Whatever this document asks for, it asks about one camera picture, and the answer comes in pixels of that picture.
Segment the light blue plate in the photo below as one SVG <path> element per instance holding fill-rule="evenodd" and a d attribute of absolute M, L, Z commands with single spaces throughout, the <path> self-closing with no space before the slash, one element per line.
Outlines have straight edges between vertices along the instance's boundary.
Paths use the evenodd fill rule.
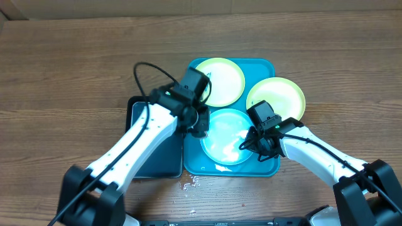
<path fill-rule="evenodd" d="M 251 151 L 240 150 L 246 140 L 250 118 L 236 109 L 219 109 L 210 115 L 207 137 L 200 140 L 206 155 L 219 164 L 235 165 L 248 160 Z"/>

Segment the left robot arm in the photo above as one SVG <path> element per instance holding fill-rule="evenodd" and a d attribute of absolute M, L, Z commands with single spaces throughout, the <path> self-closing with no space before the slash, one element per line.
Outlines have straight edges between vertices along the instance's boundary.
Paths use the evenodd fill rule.
<path fill-rule="evenodd" d="M 86 167 L 65 174 L 57 214 L 65 225 L 139 225 L 124 209 L 124 194 L 148 158 L 175 133 L 205 132 L 209 108 L 205 92 L 153 90 L 132 127 Z"/>

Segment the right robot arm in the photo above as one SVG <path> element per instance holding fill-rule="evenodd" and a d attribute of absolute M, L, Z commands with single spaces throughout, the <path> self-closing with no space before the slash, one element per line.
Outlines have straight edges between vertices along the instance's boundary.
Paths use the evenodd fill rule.
<path fill-rule="evenodd" d="M 380 159 L 353 158 L 294 118 L 250 127 L 239 147 L 257 153 L 259 161 L 278 156 L 296 161 L 332 188 L 336 206 L 310 212 L 301 225 L 401 225 L 401 184 Z"/>

